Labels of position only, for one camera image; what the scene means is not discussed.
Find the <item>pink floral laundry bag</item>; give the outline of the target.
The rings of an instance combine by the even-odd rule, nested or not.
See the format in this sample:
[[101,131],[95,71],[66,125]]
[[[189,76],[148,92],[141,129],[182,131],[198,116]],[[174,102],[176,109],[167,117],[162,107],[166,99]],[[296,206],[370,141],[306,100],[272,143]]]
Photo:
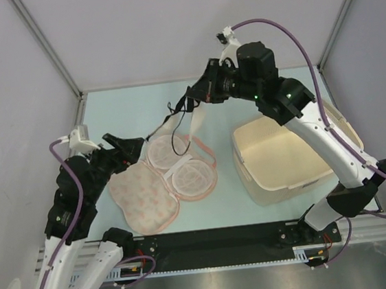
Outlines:
[[158,234],[175,220],[181,202],[202,200],[214,190],[216,157],[200,139],[162,135],[149,142],[144,158],[113,175],[109,192],[137,234]]

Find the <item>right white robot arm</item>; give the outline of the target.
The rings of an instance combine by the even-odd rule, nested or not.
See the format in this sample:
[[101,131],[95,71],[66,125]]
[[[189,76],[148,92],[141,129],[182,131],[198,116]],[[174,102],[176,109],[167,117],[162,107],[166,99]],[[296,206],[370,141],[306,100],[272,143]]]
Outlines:
[[278,75],[274,53],[262,42],[241,45],[234,60],[210,58],[203,75],[185,95],[208,104],[230,97],[252,101],[259,112],[302,138],[331,167],[338,185],[302,216],[299,234],[307,243],[318,242],[335,220],[357,216],[384,181],[386,159],[368,154],[355,159],[349,151],[360,149],[350,141],[341,145],[339,139],[346,135],[326,124],[315,96],[304,84]]

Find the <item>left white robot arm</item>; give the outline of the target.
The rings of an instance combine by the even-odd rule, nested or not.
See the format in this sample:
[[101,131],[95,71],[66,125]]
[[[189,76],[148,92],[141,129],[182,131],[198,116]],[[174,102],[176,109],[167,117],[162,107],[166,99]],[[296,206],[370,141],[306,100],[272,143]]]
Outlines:
[[103,140],[112,147],[81,141],[79,155],[63,159],[55,147],[73,143],[73,137],[61,137],[49,145],[60,163],[58,185],[45,227],[43,263],[36,289],[99,289],[111,270],[121,263],[140,261],[133,234],[112,227],[104,232],[97,253],[75,284],[71,277],[89,229],[97,215],[96,203],[112,175],[121,174],[138,162],[144,138],[121,139],[109,133]]

